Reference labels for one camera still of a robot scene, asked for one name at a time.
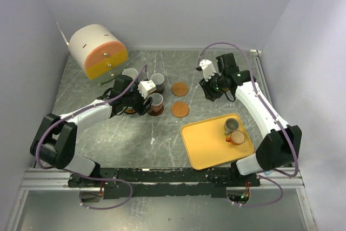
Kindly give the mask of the tan wooden coaster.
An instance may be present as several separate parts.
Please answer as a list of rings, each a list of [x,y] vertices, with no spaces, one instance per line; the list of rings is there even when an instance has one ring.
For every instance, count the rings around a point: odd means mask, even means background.
[[[189,92],[189,87],[184,82],[177,82],[172,85],[171,92],[178,97],[185,96]]]

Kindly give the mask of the white grey-handled cup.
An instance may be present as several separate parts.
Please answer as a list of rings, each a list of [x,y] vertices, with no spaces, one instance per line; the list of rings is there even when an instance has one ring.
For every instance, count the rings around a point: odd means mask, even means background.
[[[160,74],[160,73],[155,73],[153,74],[150,79],[154,82],[155,86],[156,86],[156,92],[158,93],[163,93],[165,86],[165,77],[164,75]]]

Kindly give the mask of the yellow black-rimmed coaster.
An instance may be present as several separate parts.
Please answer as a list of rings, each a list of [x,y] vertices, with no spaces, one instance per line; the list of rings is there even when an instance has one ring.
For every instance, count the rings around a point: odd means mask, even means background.
[[[135,114],[136,110],[134,110],[132,107],[126,108],[124,111],[126,114]]]

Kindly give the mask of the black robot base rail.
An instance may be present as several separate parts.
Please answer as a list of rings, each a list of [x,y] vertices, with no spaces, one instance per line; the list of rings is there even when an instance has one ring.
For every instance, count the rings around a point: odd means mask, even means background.
[[[199,196],[226,198],[228,189],[260,186],[259,178],[252,173],[242,176],[232,167],[214,167],[204,170],[193,168],[101,168],[102,178],[116,181],[88,180],[72,174],[70,188],[103,188],[105,199],[119,199],[129,195],[129,188],[119,180],[128,181],[133,197]]]

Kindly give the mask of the large white blue-handled mug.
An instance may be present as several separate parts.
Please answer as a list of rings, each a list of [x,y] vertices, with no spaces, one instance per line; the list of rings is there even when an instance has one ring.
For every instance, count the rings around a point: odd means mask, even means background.
[[[132,79],[138,79],[139,78],[139,72],[135,68],[124,69],[122,71],[121,75],[129,76]]]

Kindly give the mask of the dark walnut wooden coaster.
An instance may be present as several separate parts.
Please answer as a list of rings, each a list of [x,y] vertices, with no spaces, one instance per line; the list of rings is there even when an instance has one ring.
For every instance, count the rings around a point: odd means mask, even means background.
[[[148,115],[150,116],[159,116],[164,112],[164,106],[161,107],[161,109],[159,111],[150,111],[148,112]]]

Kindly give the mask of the yellow plastic tray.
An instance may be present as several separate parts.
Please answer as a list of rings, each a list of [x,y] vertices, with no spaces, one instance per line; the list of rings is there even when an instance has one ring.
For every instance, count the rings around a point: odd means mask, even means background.
[[[244,142],[235,144],[226,135],[225,123],[228,119],[235,119],[239,123],[237,129],[244,135]],[[241,118],[237,114],[226,114],[219,117],[186,124],[181,128],[182,139],[187,151],[191,166],[202,170],[219,164],[239,160],[255,151]]]

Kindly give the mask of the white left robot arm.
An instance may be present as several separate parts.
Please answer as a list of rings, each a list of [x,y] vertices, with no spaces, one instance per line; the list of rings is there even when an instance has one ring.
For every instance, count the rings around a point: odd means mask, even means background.
[[[155,90],[156,85],[151,80],[117,76],[113,86],[89,105],[67,114],[47,114],[34,137],[30,154],[37,162],[43,161],[51,168],[81,175],[88,187],[97,186],[101,180],[101,166],[76,152],[78,133],[119,116],[128,108],[133,108],[140,116],[146,114],[151,109],[153,99],[150,95]]]

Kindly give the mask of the white pink cup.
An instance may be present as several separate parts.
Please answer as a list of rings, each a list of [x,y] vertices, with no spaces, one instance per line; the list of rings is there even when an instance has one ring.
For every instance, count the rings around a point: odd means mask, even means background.
[[[150,95],[152,98],[151,110],[153,112],[159,112],[163,106],[163,96],[159,93],[153,93]]]

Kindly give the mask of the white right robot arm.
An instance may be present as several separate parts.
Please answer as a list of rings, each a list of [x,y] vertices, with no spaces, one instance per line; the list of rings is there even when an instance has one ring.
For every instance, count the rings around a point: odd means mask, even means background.
[[[241,71],[232,53],[220,55],[217,64],[199,58],[197,70],[203,73],[199,84],[205,98],[215,101],[227,92],[240,101],[255,120],[263,140],[255,153],[235,162],[230,182],[242,186],[249,174],[278,170],[286,164],[298,164],[302,139],[299,126],[292,126],[273,108],[261,92],[250,70]]]

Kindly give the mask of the light orange wooden coaster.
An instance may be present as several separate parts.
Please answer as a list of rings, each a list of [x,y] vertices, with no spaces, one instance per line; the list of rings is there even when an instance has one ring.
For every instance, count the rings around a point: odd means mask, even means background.
[[[171,107],[171,112],[176,117],[185,117],[189,113],[189,106],[185,102],[175,102]]]

